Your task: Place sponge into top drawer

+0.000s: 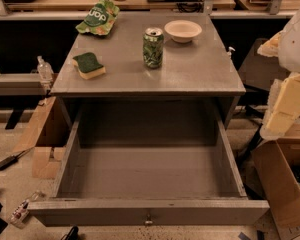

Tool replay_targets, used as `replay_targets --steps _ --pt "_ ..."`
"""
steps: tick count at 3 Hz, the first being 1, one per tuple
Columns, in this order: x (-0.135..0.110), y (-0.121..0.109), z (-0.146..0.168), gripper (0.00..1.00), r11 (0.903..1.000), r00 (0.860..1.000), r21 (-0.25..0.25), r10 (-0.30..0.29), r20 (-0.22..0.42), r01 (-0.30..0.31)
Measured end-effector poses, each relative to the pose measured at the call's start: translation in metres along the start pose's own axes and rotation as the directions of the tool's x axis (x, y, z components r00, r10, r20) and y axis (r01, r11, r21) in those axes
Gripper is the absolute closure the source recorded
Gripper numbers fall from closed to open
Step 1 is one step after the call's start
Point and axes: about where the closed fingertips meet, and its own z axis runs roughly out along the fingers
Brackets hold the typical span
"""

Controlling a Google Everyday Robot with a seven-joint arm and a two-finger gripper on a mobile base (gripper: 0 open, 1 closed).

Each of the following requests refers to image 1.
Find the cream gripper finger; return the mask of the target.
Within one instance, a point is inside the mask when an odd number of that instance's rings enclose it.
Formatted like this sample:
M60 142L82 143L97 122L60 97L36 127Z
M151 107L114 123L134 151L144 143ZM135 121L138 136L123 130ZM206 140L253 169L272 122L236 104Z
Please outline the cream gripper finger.
M300 117L300 74L290 74L284 81L275 79L265 113L265 133L285 134Z
M265 57L277 57L280 37L281 33L276 33L258 48L257 53Z

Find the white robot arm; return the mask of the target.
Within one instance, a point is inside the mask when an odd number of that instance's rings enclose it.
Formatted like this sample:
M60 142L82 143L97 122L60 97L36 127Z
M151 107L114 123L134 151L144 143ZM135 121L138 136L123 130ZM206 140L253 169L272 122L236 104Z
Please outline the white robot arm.
M276 140L300 117L300 9L257 53L277 57L279 65L290 72L283 81L274 80L260 129L263 139Z

